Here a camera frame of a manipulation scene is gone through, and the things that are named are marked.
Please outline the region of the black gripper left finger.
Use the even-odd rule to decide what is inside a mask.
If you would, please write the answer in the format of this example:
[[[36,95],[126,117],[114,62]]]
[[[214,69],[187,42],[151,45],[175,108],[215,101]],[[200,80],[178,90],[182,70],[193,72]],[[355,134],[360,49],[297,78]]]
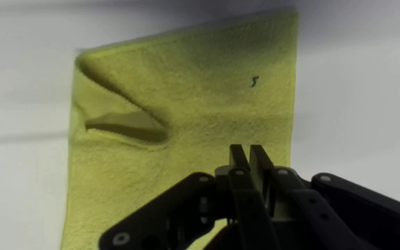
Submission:
[[[229,147],[229,176],[237,187],[250,187],[250,167],[240,145]]]

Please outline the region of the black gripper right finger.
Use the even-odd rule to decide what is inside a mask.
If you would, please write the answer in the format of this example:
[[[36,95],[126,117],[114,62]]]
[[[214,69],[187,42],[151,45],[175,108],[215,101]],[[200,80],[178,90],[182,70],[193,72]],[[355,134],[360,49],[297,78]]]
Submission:
[[[250,169],[255,185],[261,187],[275,170],[274,163],[261,145],[250,147]]]

